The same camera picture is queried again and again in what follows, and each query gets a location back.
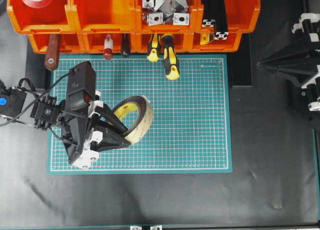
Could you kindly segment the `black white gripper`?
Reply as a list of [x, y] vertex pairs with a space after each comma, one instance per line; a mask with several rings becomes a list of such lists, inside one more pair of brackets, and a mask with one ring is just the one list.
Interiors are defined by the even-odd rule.
[[[69, 97], [58, 105], [61, 110], [55, 126], [60, 129], [68, 163], [73, 167], [88, 169], [99, 159], [99, 152], [123, 149], [131, 145], [122, 137], [127, 132], [127, 127], [100, 100], [100, 96], [101, 92], [96, 91], [94, 98], [90, 98], [77, 110], [70, 108]], [[107, 128], [92, 126], [93, 117], [97, 113], [105, 119]]]

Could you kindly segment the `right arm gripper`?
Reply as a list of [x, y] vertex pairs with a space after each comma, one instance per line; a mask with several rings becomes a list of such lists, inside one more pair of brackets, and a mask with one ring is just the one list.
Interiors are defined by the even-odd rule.
[[292, 27], [302, 37], [260, 60], [257, 68], [291, 81], [307, 90], [308, 108], [320, 110], [320, 15], [303, 13]]

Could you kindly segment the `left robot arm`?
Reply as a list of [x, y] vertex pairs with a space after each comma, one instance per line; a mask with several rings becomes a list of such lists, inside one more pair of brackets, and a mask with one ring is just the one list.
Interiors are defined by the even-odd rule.
[[63, 143], [72, 166], [88, 169], [98, 160], [100, 152], [121, 149], [131, 145], [125, 139], [127, 128], [115, 113], [103, 102], [96, 92], [95, 81], [68, 79], [65, 99], [57, 103], [49, 92], [38, 94], [32, 82], [25, 78], [29, 89], [18, 84], [16, 87], [0, 86], [0, 115], [9, 123], [18, 122], [23, 112], [27, 94], [34, 96], [30, 117], [34, 128], [60, 129], [54, 136]]

